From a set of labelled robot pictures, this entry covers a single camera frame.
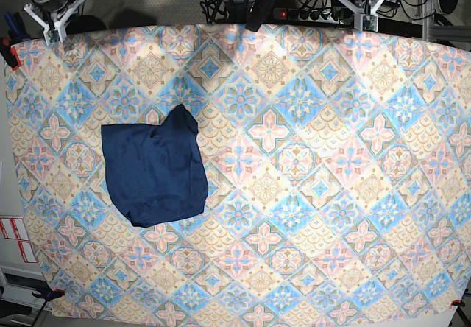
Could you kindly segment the blue long-sleeve T-shirt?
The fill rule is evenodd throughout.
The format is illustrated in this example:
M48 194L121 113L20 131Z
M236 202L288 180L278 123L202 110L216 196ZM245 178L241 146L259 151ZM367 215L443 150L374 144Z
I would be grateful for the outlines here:
M135 227L202 214L208 180L196 141L198 123L184 105L164 122L101 127L110 199Z

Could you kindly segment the white power strip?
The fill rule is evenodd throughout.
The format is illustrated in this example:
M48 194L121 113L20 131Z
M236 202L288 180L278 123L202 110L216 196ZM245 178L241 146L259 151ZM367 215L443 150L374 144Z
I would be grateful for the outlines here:
M298 23L320 23L345 25L340 18L334 18L331 7L316 8L274 8L271 18L274 21Z

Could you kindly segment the black round stand base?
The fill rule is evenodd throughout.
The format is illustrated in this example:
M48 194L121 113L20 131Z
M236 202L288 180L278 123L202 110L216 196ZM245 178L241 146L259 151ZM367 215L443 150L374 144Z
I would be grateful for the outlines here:
M94 15L78 15L70 20L65 30L68 35L74 35L106 29L104 21L100 18Z

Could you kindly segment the red black clamp top-left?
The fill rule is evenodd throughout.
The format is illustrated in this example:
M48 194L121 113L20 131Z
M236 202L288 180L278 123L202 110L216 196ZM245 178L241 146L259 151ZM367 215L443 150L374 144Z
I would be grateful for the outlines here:
M1 38L1 56L13 71L21 66L18 53L7 38Z

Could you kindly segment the patterned tile tablecloth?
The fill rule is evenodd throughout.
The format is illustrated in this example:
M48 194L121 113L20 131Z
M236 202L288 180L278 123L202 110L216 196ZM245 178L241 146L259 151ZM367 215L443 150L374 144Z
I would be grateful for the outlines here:
M135 27L16 46L6 106L58 317L353 326L439 314L470 280L470 53L290 26ZM197 217L134 228L101 127L184 105Z

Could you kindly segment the red white labels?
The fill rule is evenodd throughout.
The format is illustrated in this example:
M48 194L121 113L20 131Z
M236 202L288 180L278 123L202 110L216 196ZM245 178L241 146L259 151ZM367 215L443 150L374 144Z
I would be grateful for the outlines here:
M16 242L24 263L37 262L22 217L1 216L1 233L5 239Z

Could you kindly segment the blue clamp bottom-left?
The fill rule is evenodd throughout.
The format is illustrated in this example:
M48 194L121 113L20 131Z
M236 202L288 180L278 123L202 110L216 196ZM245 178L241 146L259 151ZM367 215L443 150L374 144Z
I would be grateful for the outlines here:
M50 288L37 288L32 295L36 298L44 299L50 302L65 295L63 290L51 290Z

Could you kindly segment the red clamp bottom-right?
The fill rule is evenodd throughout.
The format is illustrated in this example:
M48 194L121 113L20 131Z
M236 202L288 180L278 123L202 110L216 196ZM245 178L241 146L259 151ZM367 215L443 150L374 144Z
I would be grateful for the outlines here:
M457 307L465 307L466 304L464 301L462 300L454 300L452 303L451 303L451 306L457 306Z

